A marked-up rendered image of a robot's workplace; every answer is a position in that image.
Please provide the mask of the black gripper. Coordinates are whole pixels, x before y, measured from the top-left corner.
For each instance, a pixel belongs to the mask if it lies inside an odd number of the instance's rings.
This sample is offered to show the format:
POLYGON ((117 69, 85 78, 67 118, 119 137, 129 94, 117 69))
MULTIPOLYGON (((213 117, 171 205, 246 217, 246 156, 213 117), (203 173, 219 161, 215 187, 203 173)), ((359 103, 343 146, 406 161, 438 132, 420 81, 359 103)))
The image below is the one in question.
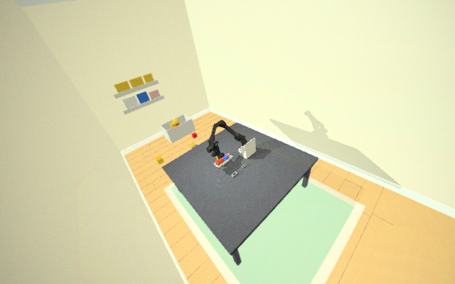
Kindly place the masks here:
POLYGON ((217 152, 216 156, 217 156, 218 158, 222 158, 222 157, 224 156, 224 153, 220 152, 219 148, 218 148, 218 149, 214 149, 214 151, 217 152))

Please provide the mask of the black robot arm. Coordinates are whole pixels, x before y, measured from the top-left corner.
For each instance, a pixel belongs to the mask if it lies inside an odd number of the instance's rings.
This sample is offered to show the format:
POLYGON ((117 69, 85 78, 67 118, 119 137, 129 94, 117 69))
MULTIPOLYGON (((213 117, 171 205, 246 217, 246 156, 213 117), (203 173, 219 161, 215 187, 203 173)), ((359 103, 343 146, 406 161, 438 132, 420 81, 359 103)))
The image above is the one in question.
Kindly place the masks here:
POLYGON ((206 147, 206 150, 210 153, 211 156, 215 157, 217 154, 217 152, 214 151, 214 149, 218 149, 219 142, 218 141, 214 142, 214 141, 215 141, 215 132, 216 132, 217 127, 219 127, 219 126, 223 127, 225 130, 227 130, 229 133, 231 133, 234 136, 234 139, 241 142, 242 145, 245 145, 249 142, 245 139, 244 135, 233 131, 230 127, 228 127, 226 125, 224 120, 221 119, 219 122, 217 122, 213 125, 212 131, 211 131, 211 136, 208 139, 209 146, 206 147))

